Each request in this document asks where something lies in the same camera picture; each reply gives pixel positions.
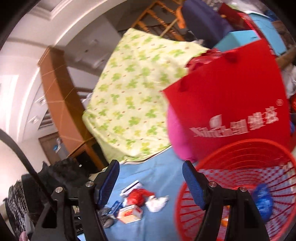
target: ceiling molding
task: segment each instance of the ceiling molding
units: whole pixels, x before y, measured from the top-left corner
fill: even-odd
[[[64,8],[66,7],[72,0],[63,0],[61,1],[52,11],[44,9],[39,6],[33,7],[33,9],[29,12],[32,15],[35,15],[40,18],[44,18],[48,21],[54,19],[54,17]]]

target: red bag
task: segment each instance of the red bag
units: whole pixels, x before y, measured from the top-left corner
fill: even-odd
[[[288,147],[288,102],[264,40],[220,53],[164,93],[198,160],[242,139],[264,138]]]

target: blue cloth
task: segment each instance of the blue cloth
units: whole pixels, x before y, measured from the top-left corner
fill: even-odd
[[[156,197],[169,196],[165,207],[151,213],[146,206],[142,206],[143,218],[140,221],[124,224],[119,220],[105,229],[109,241],[179,241],[181,240],[175,226],[175,202],[181,185],[185,182],[182,175],[182,160],[172,148],[149,159],[148,161],[131,165],[120,165],[120,173],[110,196],[108,207],[111,207],[122,189],[135,180],[143,184],[143,188],[154,192]]]

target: ceiling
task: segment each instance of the ceiling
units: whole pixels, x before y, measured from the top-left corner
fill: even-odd
[[[52,45],[65,49],[66,55],[75,59],[78,54],[67,49],[74,37],[99,16],[124,1],[42,0],[18,22],[0,51],[0,128],[16,142],[54,131],[54,126],[38,130],[40,123],[33,124],[36,127],[32,128],[30,122],[34,116],[38,116],[41,122],[47,111],[46,103],[40,104],[44,94],[37,67],[46,47]],[[107,50],[103,55],[107,58],[109,54],[110,50]],[[73,64],[68,68],[76,86],[84,87],[83,80],[87,76],[87,82],[92,85],[90,88],[94,87],[104,64],[98,59],[96,61],[98,64],[91,66],[87,56],[76,58],[74,62],[82,67],[77,68]],[[88,71],[87,67],[90,66],[95,71]],[[75,76],[82,75],[82,79],[75,80]]]

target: clutter pile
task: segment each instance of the clutter pile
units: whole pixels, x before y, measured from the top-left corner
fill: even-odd
[[[112,226],[115,219],[123,223],[141,220],[143,210],[140,207],[144,204],[152,213],[159,212],[165,206],[168,196],[156,198],[153,192],[147,191],[142,187],[143,185],[138,180],[134,181],[121,191],[120,197],[123,200],[116,201],[111,208],[104,207],[99,211],[100,220],[104,228]]]

